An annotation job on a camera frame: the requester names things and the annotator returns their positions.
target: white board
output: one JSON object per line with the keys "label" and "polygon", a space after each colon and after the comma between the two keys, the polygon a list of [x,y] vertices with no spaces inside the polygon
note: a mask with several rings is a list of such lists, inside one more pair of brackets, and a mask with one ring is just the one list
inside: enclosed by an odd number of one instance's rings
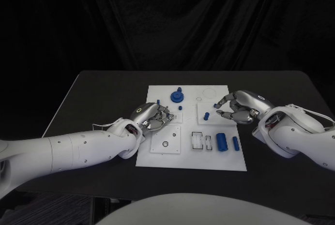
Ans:
{"label": "white board", "polygon": [[[171,100],[171,94],[182,88],[185,99],[181,103]],[[158,102],[168,106],[171,114],[173,112],[182,113],[182,122],[171,123],[168,126],[181,127],[181,153],[152,153],[152,135],[153,132],[145,132],[146,140],[140,144],[136,166],[142,167],[165,167],[165,168],[192,168],[192,169],[212,169],[212,170],[234,170],[246,171],[246,162],[243,156],[243,147],[238,137],[237,126],[231,121],[225,120],[215,114],[214,103],[228,94],[227,86],[149,86],[146,102]],[[223,122],[220,124],[202,124],[198,118],[204,118],[205,104],[201,104],[198,111],[198,103],[208,103],[214,112],[210,112],[210,118]],[[233,112],[230,105],[224,105],[223,109]],[[212,151],[192,150],[192,132],[202,132],[204,138],[211,136]],[[218,151],[217,134],[225,133],[228,150]],[[237,137],[240,144],[240,151],[234,150],[233,137]]]}

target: black table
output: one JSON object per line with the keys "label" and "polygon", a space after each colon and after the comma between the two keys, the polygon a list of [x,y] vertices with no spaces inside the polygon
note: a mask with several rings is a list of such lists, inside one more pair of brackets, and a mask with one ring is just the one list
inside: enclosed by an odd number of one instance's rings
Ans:
{"label": "black table", "polygon": [[[295,103],[332,116],[309,77],[298,71],[84,71],[45,136],[90,131],[93,123],[129,118],[146,102],[149,85],[228,85],[230,91],[257,92],[275,105]],[[169,193],[201,193],[243,199],[280,211],[335,216],[335,172],[302,153],[290,159],[279,156],[251,136],[256,125],[237,126],[247,172],[136,167],[134,155],[44,176],[18,190],[132,200]]]}

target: black curtain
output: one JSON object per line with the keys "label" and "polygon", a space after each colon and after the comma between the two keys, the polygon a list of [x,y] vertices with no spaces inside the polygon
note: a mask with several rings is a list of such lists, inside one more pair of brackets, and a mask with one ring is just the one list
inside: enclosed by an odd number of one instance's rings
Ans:
{"label": "black curtain", "polygon": [[25,122],[41,135],[81,70],[302,70],[334,105],[334,5],[0,0],[0,134]]}

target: robotic hand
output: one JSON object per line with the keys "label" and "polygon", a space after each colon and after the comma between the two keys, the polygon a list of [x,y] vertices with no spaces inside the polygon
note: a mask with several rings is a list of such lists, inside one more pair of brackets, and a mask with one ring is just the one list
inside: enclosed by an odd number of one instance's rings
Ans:
{"label": "robotic hand", "polygon": [[[217,103],[217,109],[230,101],[231,112],[217,113],[240,124],[260,120],[253,136],[286,158],[301,152],[325,168],[335,171],[335,122],[334,120],[293,104],[275,107],[256,93],[240,90],[230,93]],[[334,126],[322,124],[306,112],[327,118]]]}
{"label": "robotic hand", "polygon": [[20,141],[0,140],[0,199],[36,177],[100,164],[117,155],[130,158],[145,141],[143,130],[159,130],[172,119],[168,108],[146,103],[129,120],[120,118],[113,124],[103,125],[110,126],[107,131]]}

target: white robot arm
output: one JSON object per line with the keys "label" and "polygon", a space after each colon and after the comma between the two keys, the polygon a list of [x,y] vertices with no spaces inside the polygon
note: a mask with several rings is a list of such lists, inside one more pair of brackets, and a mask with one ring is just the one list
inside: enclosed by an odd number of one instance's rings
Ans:
{"label": "white robot arm", "polygon": [[253,136],[279,155],[292,158],[302,152],[322,167],[335,171],[335,127],[324,128],[305,111],[334,123],[329,117],[293,104],[275,107],[262,96],[247,90],[228,94],[215,107],[220,108],[227,101],[234,112],[217,110],[217,113],[240,124],[249,124],[259,118]]}
{"label": "white robot arm", "polygon": [[172,119],[163,106],[147,103],[134,110],[129,120],[120,118],[109,124],[107,131],[0,140],[0,199],[36,177],[100,164],[117,155],[130,158],[145,140],[142,129],[159,130]]}

